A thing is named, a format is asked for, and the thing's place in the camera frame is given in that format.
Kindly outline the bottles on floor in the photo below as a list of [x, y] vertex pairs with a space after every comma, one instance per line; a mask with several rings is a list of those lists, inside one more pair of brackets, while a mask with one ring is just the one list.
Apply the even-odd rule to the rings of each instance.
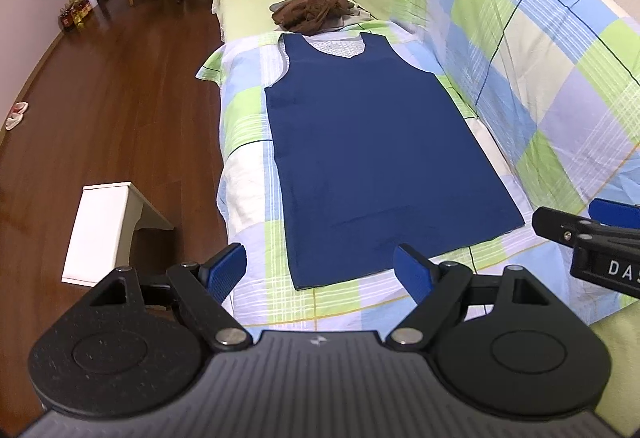
[[83, 24], [90, 13], [92, 5], [88, 0], [71, 0], [60, 10], [58, 23], [64, 32], [68, 32]]

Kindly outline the pink slipper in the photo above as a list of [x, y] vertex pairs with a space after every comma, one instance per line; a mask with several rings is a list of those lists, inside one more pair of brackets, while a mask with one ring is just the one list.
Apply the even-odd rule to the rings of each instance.
[[25, 113], [29, 108], [29, 104], [25, 101], [15, 102], [10, 109], [9, 115], [4, 123], [4, 129], [7, 132], [13, 130], [18, 124], [21, 123]]

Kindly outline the brown crumpled garment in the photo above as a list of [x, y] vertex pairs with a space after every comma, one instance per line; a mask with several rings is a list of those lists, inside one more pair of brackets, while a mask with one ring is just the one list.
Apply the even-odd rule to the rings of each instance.
[[340, 28], [353, 8], [351, 0], [287, 0], [274, 8], [271, 19], [282, 30], [311, 36]]

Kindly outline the grey folded garment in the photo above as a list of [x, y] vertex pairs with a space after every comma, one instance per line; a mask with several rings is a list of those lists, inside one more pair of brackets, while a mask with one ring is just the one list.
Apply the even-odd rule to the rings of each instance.
[[[292, 0], [282, 0], [282, 2], [275, 2], [274, 4], [269, 6], [269, 11], [276, 12], [289, 2], [292, 2]], [[372, 21], [375, 19], [374, 16], [371, 16], [371, 13], [369, 11], [361, 8], [360, 5], [356, 4], [356, 2], [352, 2], [350, 0], [349, 5], [350, 8], [348, 9], [348, 13], [346, 14], [346, 16], [326, 20], [318, 33], [335, 32], [346, 28], [346, 26]]]

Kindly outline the white small stool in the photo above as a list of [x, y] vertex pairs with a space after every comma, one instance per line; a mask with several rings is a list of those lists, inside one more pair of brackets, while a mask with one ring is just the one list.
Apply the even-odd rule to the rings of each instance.
[[82, 188], [61, 281], [92, 288], [118, 267], [127, 267], [134, 232], [174, 226], [130, 182]]

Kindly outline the navy blue sleeveless shirt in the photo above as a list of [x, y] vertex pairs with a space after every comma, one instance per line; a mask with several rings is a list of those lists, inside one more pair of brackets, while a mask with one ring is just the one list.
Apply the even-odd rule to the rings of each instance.
[[388, 270], [400, 244], [435, 257], [523, 224], [438, 79], [361, 39], [343, 58], [285, 35], [288, 72], [266, 91], [299, 290]]

